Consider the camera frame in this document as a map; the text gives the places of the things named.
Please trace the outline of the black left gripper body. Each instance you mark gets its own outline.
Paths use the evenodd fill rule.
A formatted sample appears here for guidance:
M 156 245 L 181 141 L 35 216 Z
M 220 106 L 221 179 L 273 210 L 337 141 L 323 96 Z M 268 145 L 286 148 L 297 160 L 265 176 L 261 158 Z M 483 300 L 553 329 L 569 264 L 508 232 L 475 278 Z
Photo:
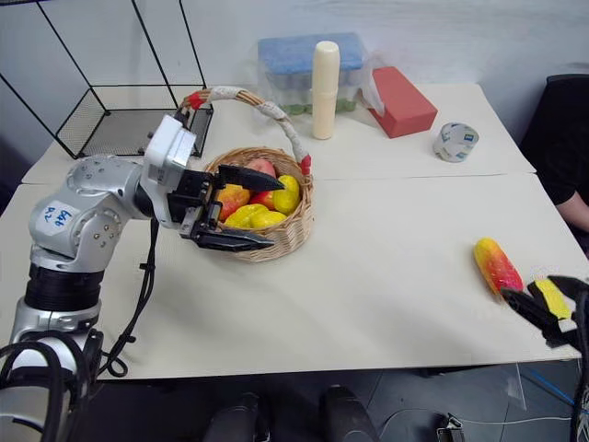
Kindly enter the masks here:
M 224 244 L 217 229 L 223 204 L 217 201 L 225 182 L 218 173 L 185 170 L 177 189 L 167 195 L 172 221 L 184 239 L 196 244 Z

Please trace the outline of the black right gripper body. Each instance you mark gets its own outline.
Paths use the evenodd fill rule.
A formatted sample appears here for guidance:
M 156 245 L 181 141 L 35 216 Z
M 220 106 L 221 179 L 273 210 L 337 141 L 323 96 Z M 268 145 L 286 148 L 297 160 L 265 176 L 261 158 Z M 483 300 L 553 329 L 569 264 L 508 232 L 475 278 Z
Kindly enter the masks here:
M 588 322 L 580 317 L 559 320 L 550 318 L 544 331 L 546 344 L 551 348 L 569 345 L 582 349 L 588 345 Z

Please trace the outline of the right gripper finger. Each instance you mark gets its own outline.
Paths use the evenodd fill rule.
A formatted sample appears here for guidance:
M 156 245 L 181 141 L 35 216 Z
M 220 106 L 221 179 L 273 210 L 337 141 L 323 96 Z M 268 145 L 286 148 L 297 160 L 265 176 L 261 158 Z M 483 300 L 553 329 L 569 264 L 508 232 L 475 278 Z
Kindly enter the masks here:
M 512 310 L 541 330 L 544 337 L 555 337 L 560 333 L 558 318 L 531 296 L 505 287 L 501 289 L 501 295 Z
M 586 282 L 564 275 L 550 275 L 549 280 L 576 305 L 580 305 L 583 300 L 588 300 L 588 284 Z

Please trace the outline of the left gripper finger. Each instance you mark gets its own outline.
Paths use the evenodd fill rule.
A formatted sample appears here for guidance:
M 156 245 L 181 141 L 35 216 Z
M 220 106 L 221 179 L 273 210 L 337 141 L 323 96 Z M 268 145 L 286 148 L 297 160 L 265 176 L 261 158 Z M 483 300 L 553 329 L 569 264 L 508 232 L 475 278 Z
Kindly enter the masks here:
M 235 184 L 253 192 L 282 190 L 284 185 L 273 176 L 254 169 L 220 165 L 217 178 L 221 184 Z
M 212 230 L 195 227 L 190 240 L 199 248 L 227 252 L 264 250 L 272 247 L 274 241 L 241 229 Z

